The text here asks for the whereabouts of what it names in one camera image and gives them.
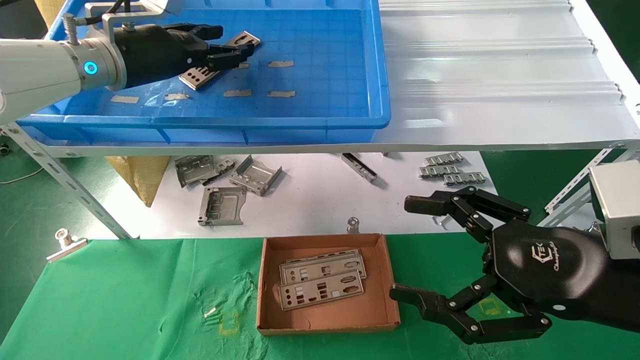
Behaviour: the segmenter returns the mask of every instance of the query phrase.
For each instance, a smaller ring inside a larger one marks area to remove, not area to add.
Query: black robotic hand
[[[612,260],[597,234],[527,223],[530,209],[469,186],[430,197],[408,196],[410,213],[451,215],[480,243],[485,274],[447,298],[394,284],[392,299],[418,307],[468,344],[540,337],[544,313],[640,332],[640,260]],[[495,229],[479,212],[505,222]],[[476,321],[466,310],[494,293],[522,317]]]
[[[126,69],[126,88],[172,78],[192,67],[211,71],[236,68],[253,55],[255,45],[210,45],[222,37],[222,26],[140,25],[134,31],[115,29],[116,46]]]

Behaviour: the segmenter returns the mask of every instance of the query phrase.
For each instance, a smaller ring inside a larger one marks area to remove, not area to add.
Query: shelf leg
[[[12,122],[3,126],[4,131],[22,147],[40,166],[53,176],[62,187],[67,189],[84,207],[100,220],[120,239],[131,239],[131,235],[107,212],[107,210],[76,180],[67,168],[53,158],[46,148],[32,139],[22,128]]]

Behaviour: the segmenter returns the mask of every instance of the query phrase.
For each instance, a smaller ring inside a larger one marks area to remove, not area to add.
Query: cardboard
[[[324,304],[283,311],[278,286],[286,259],[357,247],[367,278],[365,293]],[[258,285],[257,328],[262,335],[391,331],[400,324],[397,303],[388,292],[394,276],[382,234],[345,234],[266,238]]]

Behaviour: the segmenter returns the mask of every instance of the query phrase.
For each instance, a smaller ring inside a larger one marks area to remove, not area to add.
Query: grid pattern
[[[211,118],[369,116],[361,10],[184,10],[180,19],[163,21],[174,22],[221,24],[225,36],[218,44],[242,30],[262,43],[248,69],[231,70],[198,92],[177,78],[117,93],[101,88],[71,98],[64,114],[182,118],[170,122],[187,127]],[[294,66],[267,66],[278,60],[292,60]],[[223,96],[226,90],[244,89],[252,89],[253,95]],[[271,90],[296,95],[268,97]],[[192,99],[165,101],[164,95],[173,92],[187,92]],[[111,102],[115,94],[140,99],[137,104]]]

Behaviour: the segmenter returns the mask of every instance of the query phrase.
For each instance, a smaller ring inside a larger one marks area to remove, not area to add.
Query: cable
[[[13,179],[13,180],[2,182],[2,183],[0,183],[0,185],[7,185],[7,184],[12,184],[12,183],[17,183],[20,180],[25,180],[27,177],[38,175],[38,173],[41,172],[42,170],[44,170],[43,167],[39,168],[36,172],[33,172],[33,173],[29,174],[29,175],[25,175],[25,176],[19,177],[17,179]]]
[[[115,3],[113,3],[113,5],[111,5],[111,8],[109,8],[105,13],[115,13],[116,11],[118,11],[118,9],[120,8],[120,5],[122,5],[124,1],[125,0],[117,0]],[[87,25],[95,25],[102,20],[102,15],[94,16],[94,17],[85,17],[84,19],[86,20]]]

